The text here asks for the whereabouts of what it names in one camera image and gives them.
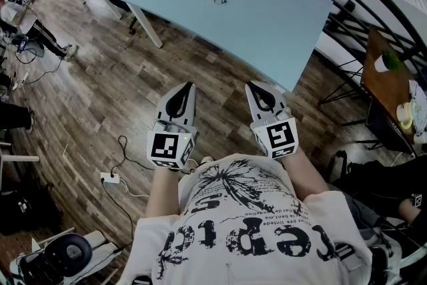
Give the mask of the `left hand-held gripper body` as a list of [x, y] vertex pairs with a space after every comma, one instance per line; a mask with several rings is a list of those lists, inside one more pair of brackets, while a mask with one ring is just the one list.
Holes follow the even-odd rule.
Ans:
[[157, 120], [147, 133], [147, 159], [155, 166], [182, 170], [194, 147], [194, 126]]

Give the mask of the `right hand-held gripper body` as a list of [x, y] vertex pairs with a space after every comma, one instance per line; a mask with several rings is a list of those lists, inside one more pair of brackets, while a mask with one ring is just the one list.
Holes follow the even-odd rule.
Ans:
[[264, 125], [252, 122], [250, 128], [264, 154], [272, 159], [294, 154], [298, 147], [298, 133], [290, 108], [286, 107], [279, 114], [264, 114], [263, 118]]

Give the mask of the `person's left forearm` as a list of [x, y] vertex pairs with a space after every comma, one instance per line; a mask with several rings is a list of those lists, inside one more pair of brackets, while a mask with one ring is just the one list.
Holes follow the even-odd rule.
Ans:
[[156, 168], [147, 202], [147, 218], [180, 214], [179, 173], [167, 168]]

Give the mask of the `person's right forearm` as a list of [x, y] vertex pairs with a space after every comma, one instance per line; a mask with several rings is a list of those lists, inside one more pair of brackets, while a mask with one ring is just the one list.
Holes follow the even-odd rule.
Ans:
[[327, 192], [329, 187], [307, 155], [298, 147], [294, 154], [279, 158], [287, 171], [296, 196], [304, 201], [308, 196]]

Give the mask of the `white power strip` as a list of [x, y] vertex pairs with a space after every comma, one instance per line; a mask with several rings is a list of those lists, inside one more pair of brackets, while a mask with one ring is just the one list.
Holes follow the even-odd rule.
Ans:
[[101, 172], [100, 179], [103, 183], [120, 184], [121, 182], [121, 178], [119, 174], [115, 174], [111, 172]]
[[18, 88], [22, 88], [25, 82], [27, 81], [29, 74], [30, 74], [30, 70], [26, 69], [25, 72], [20, 77], [17, 78], [17, 80], [13, 84], [12, 90], [15, 91]]

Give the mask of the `white table leg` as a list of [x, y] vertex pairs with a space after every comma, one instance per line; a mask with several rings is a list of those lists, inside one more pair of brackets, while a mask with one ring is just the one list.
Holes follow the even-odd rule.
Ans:
[[157, 33], [151, 26], [151, 23], [143, 13], [143, 11], [136, 5], [127, 3], [128, 7], [130, 8], [131, 12], [134, 14], [135, 18], [139, 22], [139, 24], [143, 27], [145, 32], [147, 33], [148, 37], [152, 40], [153, 44], [157, 48], [162, 48], [163, 43], [161, 39], [158, 37]]

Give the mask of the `person's white printed shirt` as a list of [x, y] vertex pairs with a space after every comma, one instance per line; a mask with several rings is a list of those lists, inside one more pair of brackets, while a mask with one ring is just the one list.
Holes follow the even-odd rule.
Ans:
[[372, 253], [342, 192], [297, 198], [278, 160], [205, 158], [180, 214], [141, 218], [117, 285], [368, 285]]

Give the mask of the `brown wooden side table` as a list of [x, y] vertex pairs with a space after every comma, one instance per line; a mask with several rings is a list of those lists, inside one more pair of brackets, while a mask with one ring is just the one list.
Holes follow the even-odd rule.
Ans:
[[402, 129], [396, 116], [397, 107], [410, 101], [409, 81], [413, 77], [404, 64], [397, 70], [377, 71], [374, 64], [383, 51], [395, 53], [386, 38], [371, 27], [361, 76], [361, 86], [372, 99], [366, 125], [384, 147], [417, 156], [414, 128]]

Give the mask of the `small plant in white pot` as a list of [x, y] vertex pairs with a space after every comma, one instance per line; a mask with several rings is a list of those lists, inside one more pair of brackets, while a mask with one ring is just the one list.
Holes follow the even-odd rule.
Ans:
[[383, 49], [381, 55], [374, 62], [374, 68], [377, 72], [395, 71], [400, 68], [398, 56], [389, 49]]

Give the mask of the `white yellow tape roll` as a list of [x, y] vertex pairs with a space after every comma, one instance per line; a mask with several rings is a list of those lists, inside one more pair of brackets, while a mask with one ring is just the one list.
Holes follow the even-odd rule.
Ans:
[[396, 117], [402, 129], [409, 129], [413, 123], [413, 103], [406, 102], [396, 108]]

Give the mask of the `light patterned cloth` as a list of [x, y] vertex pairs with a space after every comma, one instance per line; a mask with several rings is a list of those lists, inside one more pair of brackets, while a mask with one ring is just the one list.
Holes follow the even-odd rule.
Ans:
[[427, 130], [427, 95], [417, 81], [409, 81], [412, 104], [413, 125], [416, 135], [420, 136]]

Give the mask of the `black round device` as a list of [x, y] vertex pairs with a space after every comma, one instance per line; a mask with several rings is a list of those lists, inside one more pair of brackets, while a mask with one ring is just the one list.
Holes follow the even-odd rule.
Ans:
[[92, 253], [88, 240], [75, 233], [50, 241], [44, 249], [47, 261], [64, 277], [72, 277], [82, 271], [89, 264]]

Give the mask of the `black bag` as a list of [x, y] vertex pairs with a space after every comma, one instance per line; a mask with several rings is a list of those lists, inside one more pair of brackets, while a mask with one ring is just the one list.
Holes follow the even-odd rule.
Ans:
[[36, 184], [0, 194], [0, 233], [9, 236], [39, 228], [59, 233], [63, 212], [51, 197], [52, 188], [52, 184]]

